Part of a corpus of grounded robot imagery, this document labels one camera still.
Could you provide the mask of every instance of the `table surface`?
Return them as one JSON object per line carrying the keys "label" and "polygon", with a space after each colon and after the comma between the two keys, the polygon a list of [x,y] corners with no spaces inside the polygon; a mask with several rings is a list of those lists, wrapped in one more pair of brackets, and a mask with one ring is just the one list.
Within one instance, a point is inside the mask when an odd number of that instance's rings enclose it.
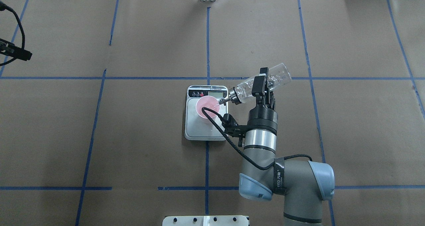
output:
{"label": "table surface", "polygon": [[[184,137],[190,85],[284,62],[278,156],[334,168],[325,225],[425,220],[420,0],[4,0],[30,61],[0,71],[1,225],[160,225],[168,215],[281,225],[237,191],[226,142]],[[13,16],[1,37],[20,45]],[[230,105],[245,123],[253,103]]]}

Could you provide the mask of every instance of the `black cable on table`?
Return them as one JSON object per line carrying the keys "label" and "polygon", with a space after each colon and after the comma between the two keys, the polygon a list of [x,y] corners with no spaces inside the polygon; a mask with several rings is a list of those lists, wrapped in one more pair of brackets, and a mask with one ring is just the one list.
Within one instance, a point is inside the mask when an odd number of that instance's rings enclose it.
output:
{"label": "black cable on table", "polygon": [[[22,46],[21,46],[21,48],[22,48],[22,50],[24,50],[24,47],[25,47],[25,33],[24,33],[24,29],[22,27],[21,20],[19,19],[18,14],[11,7],[9,7],[8,5],[6,5],[5,3],[3,3],[2,1],[0,1],[0,11],[4,11],[4,10],[8,10],[9,12],[13,13],[13,15],[15,16],[16,21],[18,22],[19,29],[21,31],[21,35],[22,35]],[[0,63],[0,66],[4,66],[6,64],[9,64],[9,63],[11,63],[12,61],[15,61],[15,60],[16,60],[16,58],[12,58],[9,61]]]}

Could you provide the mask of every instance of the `digital scale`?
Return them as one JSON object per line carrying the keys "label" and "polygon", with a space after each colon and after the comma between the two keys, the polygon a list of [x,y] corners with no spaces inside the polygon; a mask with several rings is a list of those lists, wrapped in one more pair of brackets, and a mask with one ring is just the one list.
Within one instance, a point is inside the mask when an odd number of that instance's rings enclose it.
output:
{"label": "digital scale", "polygon": [[[185,137],[188,140],[211,140],[221,141],[225,138],[211,124],[208,119],[201,118],[196,113],[196,102],[203,96],[212,96],[217,100],[224,99],[228,96],[227,87],[222,85],[191,85],[187,88],[186,94],[186,120],[185,120]],[[228,113],[228,104],[220,105],[220,115]],[[221,121],[216,117],[215,122],[221,126]]]}

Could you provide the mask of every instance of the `black clamp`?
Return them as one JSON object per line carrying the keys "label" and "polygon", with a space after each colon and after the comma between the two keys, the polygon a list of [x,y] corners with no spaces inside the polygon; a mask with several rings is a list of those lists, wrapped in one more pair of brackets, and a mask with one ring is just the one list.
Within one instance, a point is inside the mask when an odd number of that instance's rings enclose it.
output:
{"label": "black clamp", "polygon": [[24,50],[20,47],[15,46],[15,44],[3,40],[0,38],[0,54],[17,58],[23,61],[28,61],[31,59],[32,53],[30,51]]}

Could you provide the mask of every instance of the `clear plastic bottle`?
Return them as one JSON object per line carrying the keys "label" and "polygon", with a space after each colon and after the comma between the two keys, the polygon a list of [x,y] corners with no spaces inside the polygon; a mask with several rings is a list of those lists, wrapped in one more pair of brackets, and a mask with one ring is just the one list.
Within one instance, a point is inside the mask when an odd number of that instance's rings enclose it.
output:
{"label": "clear plastic bottle", "polygon": [[[252,76],[235,86],[235,92],[241,103],[246,103],[252,96],[252,84],[254,77]],[[269,90],[273,91],[292,81],[291,74],[288,72],[285,64],[281,63],[269,69]]]}

